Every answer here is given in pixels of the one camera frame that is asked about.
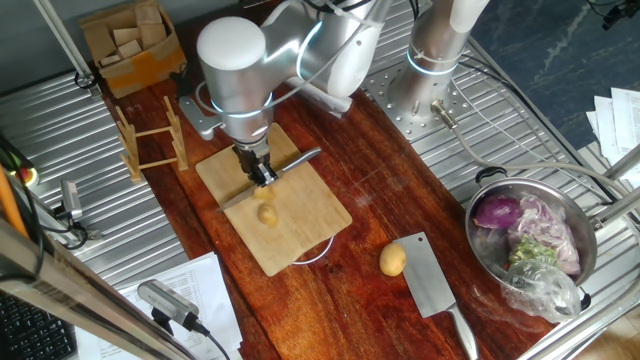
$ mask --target potato slice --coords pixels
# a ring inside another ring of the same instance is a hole
[[[271,204],[262,204],[258,207],[258,219],[269,227],[274,227],[278,223],[276,207]]]
[[[276,198],[276,194],[273,193],[270,186],[257,187],[253,190],[253,198],[256,200],[273,201]]]

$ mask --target wooden cutting board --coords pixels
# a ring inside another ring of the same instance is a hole
[[[274,170],[300,156],[278,124],[273,124],[269,131],[269,148]],[[198,163],[196,171],[218,204],[252,185],[231,147]],[[258,206],[264,200],[251,197],[224,211],[267,276],[277,274],[351,224],[351,215],[309,163],[269,186],[275,194],[271,204],[278,214],[275,227],[258,220]]]

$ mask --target robotic arm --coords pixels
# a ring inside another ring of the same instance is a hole
[[[418,18],[404,67],[389,88],[392,106],[407,118],[428,120],[434,117],[434,103],[446,105],[453,70],[487,2],[435,0]],[[314,97],[344,99],[356,91],[371,65],[391,0],[326,5],[333,12],[317,13],[287,0],[261,27],[226,17],[207,25],[198,37],[211,105],[234,141],[242,170],[258,186],[277,179],[267,143],[272,91],[287,80],[307,82],[302,90]]]
[[[290,78],[311,79],[339,52],[310,84],[332,97],[353,93],[367,74],[390,5],[390,0],[371,1],[349,15],[338,8],[317,20],[307,6],[289,0],[262,27],[226,17],[202,30],[197,49],[211,105],[221,118],[221,128],[234,141],[242,170],[256,185],[277,179],[267,143],[273,122],[272,91]]]

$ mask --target sliced onion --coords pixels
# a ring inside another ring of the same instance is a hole
[[[518,200],[505,195],[492,195],[484,198],[473,222],[488,229],[506,229],[516,222],[519,215]]]

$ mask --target paper document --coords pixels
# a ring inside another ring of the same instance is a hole
[[[598,122],[598,134],[600,135],[600,149],[604,157],[620,156],[620,150],[616,143],[616,128],[613,121],[613,101],[600,96],[594,97]]]
[[[200,310],[199,318],[203,325],[211,331],[211,335],[218,340],[230,357],[234,353],[236,358],[240,358],[240,354],[236,350],[240,347],[242,335],[222,279],[218,258],[213,253],[201,256],[150,279],[160,280],[196,304]],[[136,284],[119,290],[119,292],[151,318],[152,307],[138,296],[137,288]],[[210,339],[199,333],[189,332],[173,321],[170,324],[176,340],[198,359],[223,358],[220,350]],[[80,360],[138,359],[138,357],[77,327],[76,338]]]
[[[640,92],[611,89],[618,146],[625,153],[640,144]]]
[[[591,124],[591,128],[593,129],[593,133],[597,138],[600,137],[600,133],[598,132],[598,116],[595,111],[587,111],[587,120],[589,120],[589,124]]]

